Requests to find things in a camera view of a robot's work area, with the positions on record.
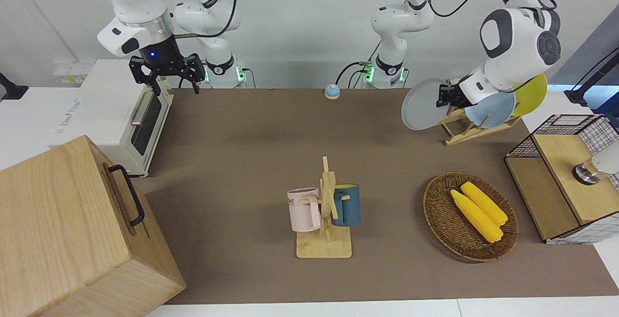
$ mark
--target dark teal mug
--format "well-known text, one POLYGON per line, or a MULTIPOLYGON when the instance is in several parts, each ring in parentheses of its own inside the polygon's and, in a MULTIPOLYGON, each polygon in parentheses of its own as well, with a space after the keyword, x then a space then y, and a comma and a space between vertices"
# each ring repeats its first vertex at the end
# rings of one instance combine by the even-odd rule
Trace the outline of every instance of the dark teal mug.
POLYGON ((361 200, 359 199, 359 185, 338 184, 333 193, 338 210, 338 219, 331 216, 331 224, 336 226, 356 226, 361 222, 361 200))

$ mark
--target wicker basket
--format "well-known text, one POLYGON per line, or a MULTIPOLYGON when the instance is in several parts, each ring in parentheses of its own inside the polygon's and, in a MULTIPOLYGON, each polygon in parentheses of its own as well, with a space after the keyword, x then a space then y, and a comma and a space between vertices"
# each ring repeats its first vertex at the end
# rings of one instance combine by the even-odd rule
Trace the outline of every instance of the wicker basket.
POLYGON ((424 214, 436 238, 463 258, 476 262, 497 260, 507 255, 518 241, 518 220, 507 199, 487 181, 472 174, 449 172, 434 178, 424 193, 424 214), (489 243, 458 209, 451 198, 451 189, 470 181, 488 195, 508 216, 501 226, 503 238, 489 243))

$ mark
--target corn cob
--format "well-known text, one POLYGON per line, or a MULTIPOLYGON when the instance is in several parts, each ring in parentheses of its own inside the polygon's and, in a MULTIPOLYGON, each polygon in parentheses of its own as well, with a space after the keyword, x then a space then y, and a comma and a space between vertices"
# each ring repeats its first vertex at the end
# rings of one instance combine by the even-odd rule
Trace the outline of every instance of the corn cob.
POLYGON ((484 211, 482 211, 468 197, 456 190, 451 191, 458 209, 469 220, 473 227, 490 243, 497 242, 502 238, 501 228, 493 222, 484 211))
POLYGON ((507 215, 491 198, 481 191, 475 184, 470 181, 465 182, 460 189, 471 201, 486 213, 495 224, 501 226, 507 222, 507 215))

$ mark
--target wall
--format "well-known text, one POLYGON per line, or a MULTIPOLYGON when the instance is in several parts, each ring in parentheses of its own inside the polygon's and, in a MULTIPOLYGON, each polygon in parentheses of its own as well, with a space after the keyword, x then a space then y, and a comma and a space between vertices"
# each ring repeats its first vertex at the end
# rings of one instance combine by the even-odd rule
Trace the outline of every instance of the wall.
MULTIPOLYGON (((4 19, 0 34, 0 69, 18 83, 48 85, 53 62, 73 52, 83 61, 110 59, 96 35, 113 17, 108 0, 32 0, 43 12, 0 5, 4 19), (29 22, 36 17, 38 22, 29 22), (57 30, 55 36, 51 28, 57 30), (28 60, 35 60, 36 67, 28 60)), ((183 0, 166 0, 172 8, 183 0)), ((462 0, 434 0, 439 11, 449 11, 462 0)), ((615 8, 618 0, 557 0, 563 21, 563 59, 548 72, 553 75, 593 30, 615 8)), ((256 72, 260 87, 323 87, 334 81, 344 65, 367 59, 379 40, 369 17, 379 6, 401 0, 239 0, 241 28, 230 33, 238 57, 256 72)), ((411 68, 409 85, 425 77, 467 74, 486 59, 477 37, 481 22, 500 0, 471 0, 449 19, 436 19, 430 30, 409 34, 406 62, 411 68)), ((196 41, 181 43, 184 52, 199 52, 196 41)))
MULTIPOLYGON (((619 5, 580 46, 565 66, 552 77, 551 82, 575 84, 592 66, 617 47, 619 47, 619 5)), ((619 66, 606 74, 599 81, 599 85, 619 85, 619 66)))
POLYGON ((0 72, 12 81, 53 83, 54 61, 77 61, 34 0, 0 0, 0 15, 0 72))

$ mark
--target green led light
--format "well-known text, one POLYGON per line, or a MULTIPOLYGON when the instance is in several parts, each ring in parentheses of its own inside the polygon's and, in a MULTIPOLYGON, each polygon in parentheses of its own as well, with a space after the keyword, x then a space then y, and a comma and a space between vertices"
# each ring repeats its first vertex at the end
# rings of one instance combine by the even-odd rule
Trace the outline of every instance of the green led light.
POLYGON ((245 73, 238 66, 236 68, 236 74, 238 76, 238 81, 240 81, 240 82, 245 81, 245 73))
POLYGON ((369 65, 367 73, 365 74, 365 82, 372 83, 373 79, 374 79, 374 66, 369 65))

